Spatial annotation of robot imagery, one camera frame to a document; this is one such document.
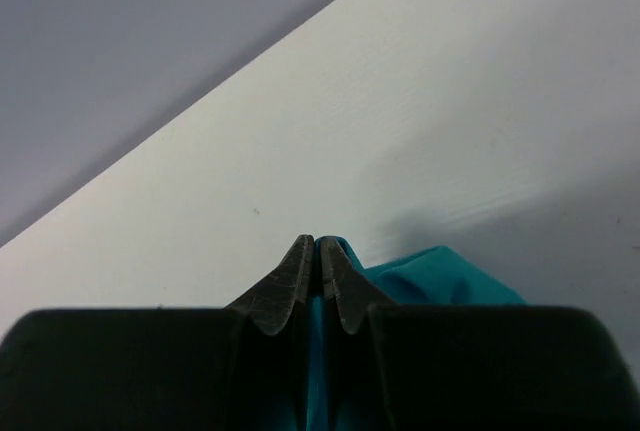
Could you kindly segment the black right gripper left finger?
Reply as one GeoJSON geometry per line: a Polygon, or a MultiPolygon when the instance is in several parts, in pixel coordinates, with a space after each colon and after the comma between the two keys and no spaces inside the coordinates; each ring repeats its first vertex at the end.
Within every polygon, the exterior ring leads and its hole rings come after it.
{"type": "Polygon", "coordinates": [[[298,236],[280,263],[226,309],[248,316],[267,336],[280,334],[294,311],[306,303],[313,258],[314,238],[298,236]]]}

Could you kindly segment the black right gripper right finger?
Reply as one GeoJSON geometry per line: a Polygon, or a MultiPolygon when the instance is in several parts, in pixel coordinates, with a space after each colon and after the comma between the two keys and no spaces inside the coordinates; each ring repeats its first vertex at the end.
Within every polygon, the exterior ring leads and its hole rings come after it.
{"type": "Polygon", "coordinates": [[[355,269],[337,238],[323,237],[319,256],[325,300],[334,304],[345,333],[356,335],[371,307],[396,305],[355,269]]]}

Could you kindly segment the teal t shirt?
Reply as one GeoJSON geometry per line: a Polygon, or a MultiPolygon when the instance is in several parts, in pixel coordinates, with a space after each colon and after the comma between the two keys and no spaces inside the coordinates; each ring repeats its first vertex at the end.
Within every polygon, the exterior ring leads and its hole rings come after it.
{"type": "MultiPolygon", "coordinates": [[[[447,246],[435,246],[412,255],[366,268],[349,242],[340,246],[355,270],[400,304],[524,305],[513,289],[467,261],[447,246]]],[[[324,371],[325,323],[323,298],[311,307],[311,349],[308,377],[308,430],[327,430],[328,392],[324,371]]]]}

